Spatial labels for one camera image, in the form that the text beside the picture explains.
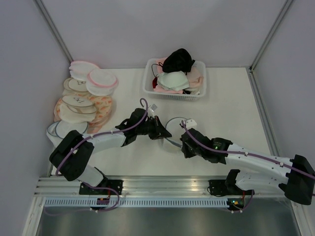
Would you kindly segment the white mesh blue-trim laundry bag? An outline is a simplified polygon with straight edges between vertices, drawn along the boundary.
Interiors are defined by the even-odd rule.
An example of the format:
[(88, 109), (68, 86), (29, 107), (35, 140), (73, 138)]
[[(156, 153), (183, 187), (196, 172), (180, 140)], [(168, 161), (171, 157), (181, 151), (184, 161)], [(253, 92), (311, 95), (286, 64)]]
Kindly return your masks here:
[(170, 119), (165, 128), (172, 134), (171, 138), (164, 138), (160, 142), (160, 147), (169, 153), (179, 153), (182, 148), (181, 136), (185, 133), (185, 129), (181, 126), (181, 121), (187, 118), (175, 117)]

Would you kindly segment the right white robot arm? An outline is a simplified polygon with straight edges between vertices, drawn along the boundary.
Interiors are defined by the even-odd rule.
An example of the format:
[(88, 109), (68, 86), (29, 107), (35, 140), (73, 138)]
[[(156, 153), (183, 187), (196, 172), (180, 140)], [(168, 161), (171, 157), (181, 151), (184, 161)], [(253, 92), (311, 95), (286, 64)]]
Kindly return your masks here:
[(236, 195), (240, 191), (283, 192), (301, 205), (312, 203), (315, 171), (301, 156), (294, 158), (263, 155), (223, 138), (209, 139), (191, 128), (181, 135), (185, 158), (200, 156), (213, 164), (235, 166), (225, 180), (225, 189)]

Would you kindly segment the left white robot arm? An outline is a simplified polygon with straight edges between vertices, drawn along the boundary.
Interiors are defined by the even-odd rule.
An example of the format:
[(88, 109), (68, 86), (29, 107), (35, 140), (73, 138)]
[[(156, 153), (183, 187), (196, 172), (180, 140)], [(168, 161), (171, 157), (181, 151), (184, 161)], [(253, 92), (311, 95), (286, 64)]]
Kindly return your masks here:
[(88, 165), (91, 155), (110, 148), (127, 146), (140, 135), (147, 135), (151, 140), (172, 137), (158, 116), (150, 117), (146, 110), (137, 108), (130, 118), (122, 121), (109, 133), (84, 136), (76, 130), (68, 132), (50, 155), (49, 161), (66, 180), (78, 180), (101, 195), (107, 190), (108, 178), (98, 168)]

